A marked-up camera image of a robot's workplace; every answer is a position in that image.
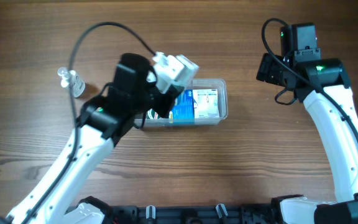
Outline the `dark green round-label box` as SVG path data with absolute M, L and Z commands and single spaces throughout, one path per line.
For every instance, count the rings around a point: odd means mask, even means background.
M 147 119 L 162 119 L 162 117 L 153 109 L 148 110 L 146 114 Z

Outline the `blue cardboard box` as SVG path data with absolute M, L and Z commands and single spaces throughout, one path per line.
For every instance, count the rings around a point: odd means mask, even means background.
M 185 90 L 176 99 L 169 114 L 170 123 L 190 123 L 195 118 L 193 90 Z

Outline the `white Hansaplast plaster box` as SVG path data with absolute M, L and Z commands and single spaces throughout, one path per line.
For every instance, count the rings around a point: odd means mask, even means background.
M 194 114 L 198 118 L 218 118 L 218 90 L 193 90 Z

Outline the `small clear sanitizer bottle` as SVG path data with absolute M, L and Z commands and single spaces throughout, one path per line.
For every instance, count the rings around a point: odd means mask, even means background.
M 61 87 L 71 90 L 74 98 L 78 98 L 84 93 L 86 83 L 74 70 L 60 67 L 57 70 L 57 74 L 61 78 Z

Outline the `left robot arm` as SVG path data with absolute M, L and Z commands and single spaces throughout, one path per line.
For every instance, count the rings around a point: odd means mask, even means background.
M 85 180 L 134 126 L 137 114 L 155 110 L 167 118 L 177 96 L 190 84 L 199 67 L 183 55 L 157 52 L 154 64 L 126 53 L 114 80 L 81 108 L 75 129 L 62 153 L 23 201 L 0 223 L 112 223 L 112 208 L 93 197 L 69 209 Z

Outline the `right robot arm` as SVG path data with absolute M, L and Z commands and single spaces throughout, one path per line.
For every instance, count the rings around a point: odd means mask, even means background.
M 272 199 L 277 223 L 358 223 L 358 117 L 351 81 L 338 58 L 322 58 L 312 23 L 282 23 L 281 53 L 267 49 L 259 81 L 292 92 L 311 116 L 323 143 L 334 182 L 335 200 L 304 195 Z

